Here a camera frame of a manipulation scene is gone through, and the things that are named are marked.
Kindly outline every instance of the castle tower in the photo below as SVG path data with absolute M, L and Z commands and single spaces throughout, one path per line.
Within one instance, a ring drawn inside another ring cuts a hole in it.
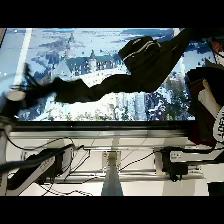
M 93 50 L 88 60 L 88 65 L 89 65 L 90 72 L 95 72 L 97 70 L 97 60 Z

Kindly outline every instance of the snowy landscape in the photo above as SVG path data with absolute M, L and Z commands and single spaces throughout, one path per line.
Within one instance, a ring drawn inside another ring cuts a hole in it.
M 7 29 L 0 49 L 0 93 L 13 84 L 26 29 Z M 82 79 L 89 87 L 114 74 L 129 74 L 118 51 L 131 39 L 152 36 L 170 40 L 174 28 L 33 28 L 25 61 L 40 84 L 59 76 Z M 62 104 L 54 95 L 19 114 L 24 121 L 149 121 L 189 120 L 185 73 L 214 62 L 206 43 L 191 43 L 175 68 L 153 93 L 111 93 L 97 102 Z

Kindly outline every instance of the monitor screen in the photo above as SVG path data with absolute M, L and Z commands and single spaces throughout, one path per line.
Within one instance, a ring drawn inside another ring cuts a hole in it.
M 81 78 L 89 87 L 113 74 L 129 71 L 118 55 L 129 40 L 151 36 L 158 42 L 174 37 L 179 28 L 8 28 L 0 48 L 0 93 L 22 82 L 24 62 L 41 84 L 56 76 Z M 20 121 L 167 121 L 193 120 L 185 73 L 215 63 L 206 43 L 191 42 L 168 78 L 153 93 L 111 93 L 97 102 L 62 104 L 54 95 L 21 111 Z

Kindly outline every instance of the metal pole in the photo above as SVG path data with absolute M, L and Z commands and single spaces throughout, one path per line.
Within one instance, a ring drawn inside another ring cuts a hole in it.
M 116 152 L 111 152 L 108 158 L 108 168 L 101 196 L 123 196 L 121 183 L 116 166 Z

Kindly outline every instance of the displayed landscape image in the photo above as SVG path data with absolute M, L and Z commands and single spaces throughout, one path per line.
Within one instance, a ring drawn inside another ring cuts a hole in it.
M 89 87 L 114 74 L 130 74 L 118 55 L 129 40 L 174 37 L 176 28 L 33 28 L 25 62 L 41 84 L 55 77 L 82 79 Z M 26 29 L 7 29 L 0 48 L 0 93 L 13 84 Z M 97 102 L 62 104 L 54 95 L 19 114 L 21 121 L 151 121 L 190 120 L 184 76 L 192 68 L 215 62 L 206 43 L 191 42 L 179 62 L 153 93 L 111 93 Z

